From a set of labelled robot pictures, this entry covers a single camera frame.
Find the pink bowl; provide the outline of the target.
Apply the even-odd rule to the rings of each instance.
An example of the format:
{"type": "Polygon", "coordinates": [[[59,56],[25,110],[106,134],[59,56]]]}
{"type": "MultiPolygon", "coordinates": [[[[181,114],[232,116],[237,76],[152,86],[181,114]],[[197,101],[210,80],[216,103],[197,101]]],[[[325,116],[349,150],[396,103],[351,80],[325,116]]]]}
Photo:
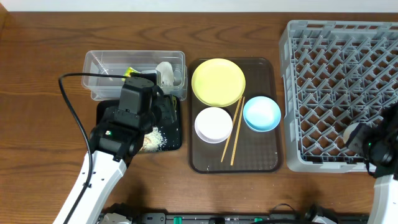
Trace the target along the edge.
{"type": "Polygon", "coordinates": [[[224,109],[209,107],[199,112],[195,118],[194,128],[202,141],[217,144],[230,136],[233,120],[224,109]]]}

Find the yellow round plate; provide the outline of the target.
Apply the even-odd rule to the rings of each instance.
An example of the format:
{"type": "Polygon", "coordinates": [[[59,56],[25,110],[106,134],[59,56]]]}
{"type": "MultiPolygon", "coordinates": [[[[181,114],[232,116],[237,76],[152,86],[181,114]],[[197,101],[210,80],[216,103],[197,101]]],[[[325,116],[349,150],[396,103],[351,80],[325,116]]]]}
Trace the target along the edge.
{"type": "Polygon", "coordinates": [[[204,104],[227,107],[242,97],[246,77],[234,62],[224,58],[213,58],[199,64],[192,75],[194,95],[204,104]]]}

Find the green snack wrapper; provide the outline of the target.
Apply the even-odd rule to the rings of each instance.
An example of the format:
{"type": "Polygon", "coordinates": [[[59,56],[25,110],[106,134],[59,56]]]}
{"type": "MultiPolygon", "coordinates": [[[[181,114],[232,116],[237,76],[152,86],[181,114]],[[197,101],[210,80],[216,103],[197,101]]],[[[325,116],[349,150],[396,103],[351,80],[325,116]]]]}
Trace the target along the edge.
{"type": "Polygon", "coordinates": [[[137,70],[133,69],[132,67],[128,67],[124,73],[125,77],[131,77],[134,76],[135,74],[140,74],[137,70]]]}

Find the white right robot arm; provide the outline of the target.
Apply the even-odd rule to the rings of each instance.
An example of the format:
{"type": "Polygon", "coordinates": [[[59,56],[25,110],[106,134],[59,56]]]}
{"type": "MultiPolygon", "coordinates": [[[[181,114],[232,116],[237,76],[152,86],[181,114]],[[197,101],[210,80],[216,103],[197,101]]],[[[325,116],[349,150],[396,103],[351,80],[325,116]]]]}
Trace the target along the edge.
{"type": "Polygon", "coordinates": [[[397,223],[397,104],[381,113],[376,127],[349,125],[343,132],[345,147],[364,158],[374,177],[374,200],[368,223],[397,223]]]}

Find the white tissue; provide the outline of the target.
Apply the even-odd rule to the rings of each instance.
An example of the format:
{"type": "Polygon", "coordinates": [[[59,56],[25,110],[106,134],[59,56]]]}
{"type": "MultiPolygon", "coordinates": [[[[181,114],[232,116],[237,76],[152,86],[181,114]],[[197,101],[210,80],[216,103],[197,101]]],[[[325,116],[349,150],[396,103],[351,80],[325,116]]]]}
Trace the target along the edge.
{"type": "Polygon", "coordinates": [[[157,85],[160,86],[165,94],[170,94],[174,89],[174,72],[170,62],[161,62],[155,68],[160,72],[160,78],[157,85]]]}

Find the light blue bowl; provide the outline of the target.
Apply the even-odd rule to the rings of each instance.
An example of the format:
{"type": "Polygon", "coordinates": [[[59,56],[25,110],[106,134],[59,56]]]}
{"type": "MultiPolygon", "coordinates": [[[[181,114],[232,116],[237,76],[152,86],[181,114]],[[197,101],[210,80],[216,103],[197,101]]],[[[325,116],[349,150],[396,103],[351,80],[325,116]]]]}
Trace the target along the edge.
{"type": "Polygon", "coordinates": [[[279,105],[266,96],[256,96],[245,103],[243,118],[249,129],[263,133],[275,129],[282,118],[279,105]]]}

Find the rice food scraps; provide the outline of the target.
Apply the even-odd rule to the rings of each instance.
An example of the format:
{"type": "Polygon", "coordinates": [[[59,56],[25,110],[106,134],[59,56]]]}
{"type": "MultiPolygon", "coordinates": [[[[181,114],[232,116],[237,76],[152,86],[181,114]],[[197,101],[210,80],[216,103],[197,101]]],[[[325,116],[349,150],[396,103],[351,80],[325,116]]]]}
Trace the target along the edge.
{"type": "Polygon", "coordinates": [[[153,127],[152,132],[144,136],[143,146],[139,153],[164,151],[166,144],[164,132],[158,127],[153,127]]]}

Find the white green cup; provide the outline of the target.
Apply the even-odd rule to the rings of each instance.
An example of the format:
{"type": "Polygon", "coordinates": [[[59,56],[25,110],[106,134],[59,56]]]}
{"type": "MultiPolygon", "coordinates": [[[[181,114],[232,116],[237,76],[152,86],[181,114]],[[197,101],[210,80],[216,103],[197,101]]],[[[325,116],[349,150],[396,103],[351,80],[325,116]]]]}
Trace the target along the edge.
{"type": "Polygon", "coordinates": [[[343,142],[346,144],[348,142],[348,139],[351,135],[351,133],[356,129],[358,126],[358,123],[354,123],[349,125],[343,132],[343,142]]]}

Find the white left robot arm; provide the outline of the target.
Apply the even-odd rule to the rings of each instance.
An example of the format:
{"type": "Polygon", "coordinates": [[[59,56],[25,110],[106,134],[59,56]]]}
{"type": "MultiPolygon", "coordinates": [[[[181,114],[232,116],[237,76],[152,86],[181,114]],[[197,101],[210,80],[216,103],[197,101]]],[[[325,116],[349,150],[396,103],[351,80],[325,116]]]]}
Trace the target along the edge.
{"type": "Polygon", "coordinates": [[[110,193],[140,151],[144,136],[155,126],[177,119],[172,96],[158,82],[161,73],[149,70],[121,76],[119,103],[107,107],[91,133],[86,133],[63,87],[60,91],[82,132],[87,153],[79,176],[59,211],[56,223],[96,223],[110,193]]]}

